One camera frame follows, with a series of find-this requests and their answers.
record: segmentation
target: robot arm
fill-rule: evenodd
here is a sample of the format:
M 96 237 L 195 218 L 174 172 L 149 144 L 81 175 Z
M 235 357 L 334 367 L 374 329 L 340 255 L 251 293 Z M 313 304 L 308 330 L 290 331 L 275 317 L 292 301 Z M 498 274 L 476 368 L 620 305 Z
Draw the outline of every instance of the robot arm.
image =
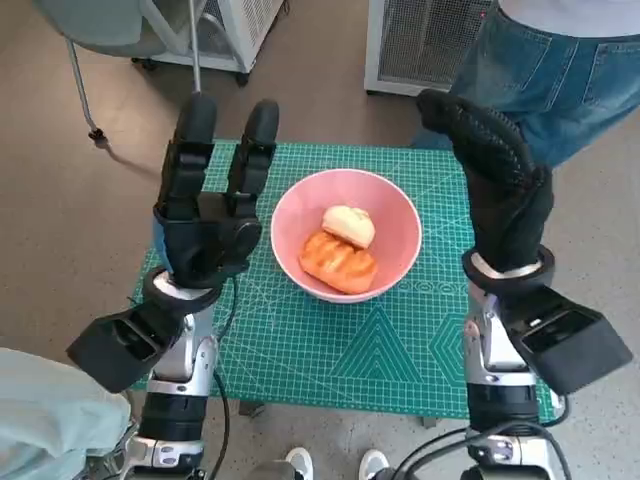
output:
M 463 478 L 555 480 L 556 446 L 540 428 L 537 376 L 568 395 L 628 363 L 631 352 L 600 312 L 549 287 L 555 260 L 541 238 L 553 207 L 551 171 L 534 165 L 517 126 L 437 91 L 421 93 L 418 108 L 425 128 L 452 141 L 475 234 L 462 258 L 471 280 L 467 437 L 498 431 L 468 445 L 477 466 Z M 407 476 L 428 460 L 415 462 Z
M 154 243 L 163 265 L 145 276 L 142 304 L 95 320 L 67 350 L 111 392 L 149 375 L 122 479 L 130 474 L 205 476 L 198 468 L 204 452 L 201 433 L 214 381 L 223 393 L 215 372 L 222 334 L 213 332 L 213 306 L 226 280 L 247 270 L 260 239 L 256 202 L 275 153 L 278 115 L 273 101 L 256 105 L 236 147 L 226 191 L 203 192 L 216 108 L 200 92 L 191 96 L 167 147 L 153 210 Z M 224 397 L 223 402 L 228 418 Z M 228 424 L 225 428 L 226 443 Z

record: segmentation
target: pink bowl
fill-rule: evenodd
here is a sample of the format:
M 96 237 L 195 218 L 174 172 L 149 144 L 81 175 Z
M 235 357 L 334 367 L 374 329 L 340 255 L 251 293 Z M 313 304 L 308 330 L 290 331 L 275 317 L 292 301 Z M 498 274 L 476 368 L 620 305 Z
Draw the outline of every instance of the pink bowl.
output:
M 376 236 L 369 247 L 378 262 L 371 290 L 347 295 L 305 273 L 298 254 L 319 230 L 322 215 L 333 205 L 369 212 Z M 271 248 L 285 273 L 301 288 L 332 303 L 358 303 L 386 292 L 413 266 L 422 244 L 416 208 L 389 180 L 363 170 L 326 170 L 303 178 L 280 199 L 271 219 Z

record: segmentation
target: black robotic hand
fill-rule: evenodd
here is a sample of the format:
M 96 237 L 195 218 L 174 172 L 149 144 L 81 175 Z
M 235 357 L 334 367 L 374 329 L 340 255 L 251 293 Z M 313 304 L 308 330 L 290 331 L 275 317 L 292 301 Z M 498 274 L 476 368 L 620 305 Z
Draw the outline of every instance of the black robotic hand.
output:
M 464 169 L 476 251 L 497 272 L 535 264 L 553 207 L 551 171 L 534 165 L 504 115 L 435 90 L 417 104 L 422 125 L 450 138 Z

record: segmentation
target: gray floor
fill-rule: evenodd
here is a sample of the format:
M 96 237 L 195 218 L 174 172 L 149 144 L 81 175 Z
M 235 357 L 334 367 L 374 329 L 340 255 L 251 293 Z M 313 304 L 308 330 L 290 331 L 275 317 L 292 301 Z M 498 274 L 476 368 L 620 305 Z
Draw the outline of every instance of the gray floor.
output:
M 405 145 L 417 126 L 412 101 L 362 90 L 366 0 L 292 4 L 245 89 L 228 74 L 203 74 L 219 102 L 218 136 L 238 137 L 253 104 L 269 96 L 282 107 L 283 141 Z M 60 361 L 91 318 L 127 304 L 150 241 L 166 141 L 191 81 L 185 67 L 147 74 L 86 52 L 80 61 L 116 158 L 86 138 L 62 39 L 28 2 L 0 1 L 0 342 Z M 558 257 L 555 285 L 605 310 L 636 354 L 639 126 L 636 114 L 557 172 L 546 235 Z M 557 429 L 575 478 L 640 478 L 639 373 L 635 362 L 575 396 L 574 417 Z M 212 464 L 222 431 L 219 405 L 210 411 Z M 356 478 L 367 448 L 398 462 L 435 432 L 403 416 L 274 406 L 253 421 L 233 419 L 222 478 L 240 479 L 298 444 L 313 453 L 317 478 Z M 423 478 L 458 478 L 468 464 L 453 455 Z

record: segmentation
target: cutting mat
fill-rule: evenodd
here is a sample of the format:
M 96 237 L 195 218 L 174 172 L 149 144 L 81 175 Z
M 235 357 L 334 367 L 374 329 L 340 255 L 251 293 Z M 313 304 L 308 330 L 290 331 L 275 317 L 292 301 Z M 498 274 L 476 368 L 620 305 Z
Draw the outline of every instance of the cutting mat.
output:
M 205 190 L 226 189 L 234 148 L 234 142 L 217 142 Z M 415 266 L 395 288 L 366 303 L 333 305 L 309 296 L 271 251 L 270 219 L 280 197 L 298 180 L 330 168 L 388 178 L 422 219 Z M 237 316 L 222 345 L 218 368 L 229 397 L 466 417 L 461 331 L 467 283 L 460 255 L 472 244 L 467 209 L 464 175 L 448 152 L 280 144 L 259 199 L 264 233 L 240 278 Z M 150 250 L 141 276 L 159 264 Z M 229 314 L 231 289 L 228 283 L 216 304 L 216 328 Z M 134 295 L 141 300 L 140 281 Z M 549 416 L 546 390 L 541 397 Z

